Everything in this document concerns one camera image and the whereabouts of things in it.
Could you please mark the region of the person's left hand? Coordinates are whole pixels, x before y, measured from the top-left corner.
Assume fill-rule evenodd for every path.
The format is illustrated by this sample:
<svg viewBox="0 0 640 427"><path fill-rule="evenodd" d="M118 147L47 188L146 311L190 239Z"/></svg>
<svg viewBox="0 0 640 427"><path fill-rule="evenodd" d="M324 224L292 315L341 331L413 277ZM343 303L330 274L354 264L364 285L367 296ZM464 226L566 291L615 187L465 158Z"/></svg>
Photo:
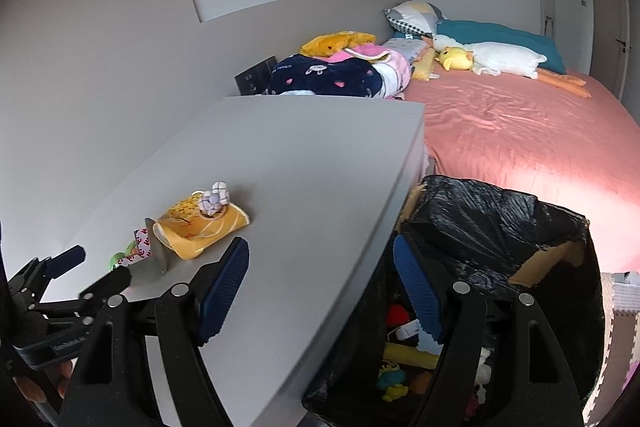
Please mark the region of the person's left hand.
<svg viewBox="0 0 640 427"><path fill-rule="evenodd" d="M74 361L70 360L48 366L46 369L43 369L42 375L44 381L55 387L58 395L64 399L73 371ZM33 381L28 376L14 376L13 380L17 388L20 389L23 397L30 403L41 404L48 401L46 393L36 381Z"/></svg>

